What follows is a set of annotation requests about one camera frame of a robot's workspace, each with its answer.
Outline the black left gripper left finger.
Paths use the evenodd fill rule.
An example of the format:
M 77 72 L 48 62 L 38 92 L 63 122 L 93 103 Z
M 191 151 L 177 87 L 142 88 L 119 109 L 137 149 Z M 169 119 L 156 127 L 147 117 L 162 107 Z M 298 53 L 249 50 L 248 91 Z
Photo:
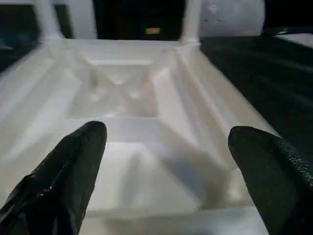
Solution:
M 106 125 L 95 120 L 64 136 L 9 194 L 1 234 L 79 234 L 106 142 Z

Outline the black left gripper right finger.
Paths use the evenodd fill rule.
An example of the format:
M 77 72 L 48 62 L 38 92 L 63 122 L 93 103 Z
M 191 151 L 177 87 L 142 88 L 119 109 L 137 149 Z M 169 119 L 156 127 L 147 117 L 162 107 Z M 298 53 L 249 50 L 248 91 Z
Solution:
M 283 138 L 234 126 L 228 148 L 270 235 L 313 233 L 313 165 Z

